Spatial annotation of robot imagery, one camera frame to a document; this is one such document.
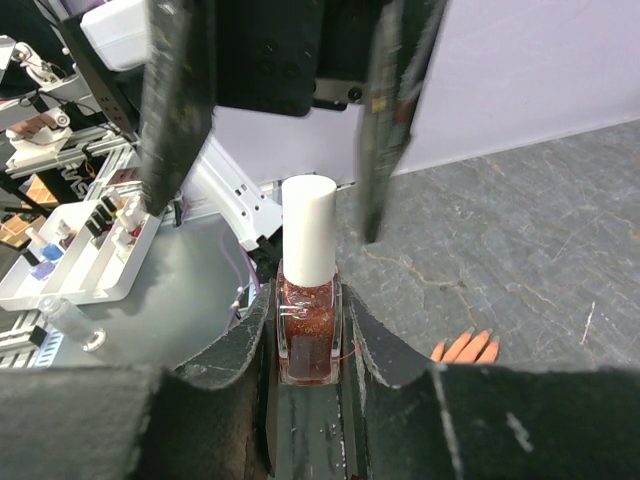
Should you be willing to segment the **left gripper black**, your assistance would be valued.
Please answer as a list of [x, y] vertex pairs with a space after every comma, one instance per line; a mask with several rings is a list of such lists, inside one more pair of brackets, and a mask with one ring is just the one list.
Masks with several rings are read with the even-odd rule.
[[215, 105], [304, 117], [361, 102], [357, 218], [361, 241], [376, 242], [446, 10], [445, 1], [151, 1], [146, 212], [162, 214], [180, 190]]

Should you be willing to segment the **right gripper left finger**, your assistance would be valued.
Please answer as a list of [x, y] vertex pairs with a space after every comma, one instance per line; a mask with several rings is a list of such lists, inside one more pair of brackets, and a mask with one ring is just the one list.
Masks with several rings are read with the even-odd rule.
[[175, 370], [1, 375], [5, 479], [265, 479], [273, 472], [273, 289]]

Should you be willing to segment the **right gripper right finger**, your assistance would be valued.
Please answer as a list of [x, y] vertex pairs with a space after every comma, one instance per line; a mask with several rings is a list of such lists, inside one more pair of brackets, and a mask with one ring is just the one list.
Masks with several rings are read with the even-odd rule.
[[437, 363], [343, 291], [351, 479], [635, 479], [639, 373]]

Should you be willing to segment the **glitter red nail polish bottle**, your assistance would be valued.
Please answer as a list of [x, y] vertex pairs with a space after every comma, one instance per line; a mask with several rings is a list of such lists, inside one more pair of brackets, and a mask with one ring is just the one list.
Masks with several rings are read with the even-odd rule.
[[340, 276], [321, 286], [300, 287], [279, 268], [275, 300], [280, 382], [337, 384], [344, 319]]

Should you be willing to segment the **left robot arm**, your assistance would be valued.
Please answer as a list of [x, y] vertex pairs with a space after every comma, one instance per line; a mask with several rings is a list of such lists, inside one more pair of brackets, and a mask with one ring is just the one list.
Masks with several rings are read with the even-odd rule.
[[278, 260], [292, 229], [214, 136], [217, 107], [293, 118], [361, 108], [362, 240], [374, 242], [447, 10], [443, 1], [108, 1], [66, 37], [106, 116], [139, 132], [146, 210], [187, 178], [256, 259]]

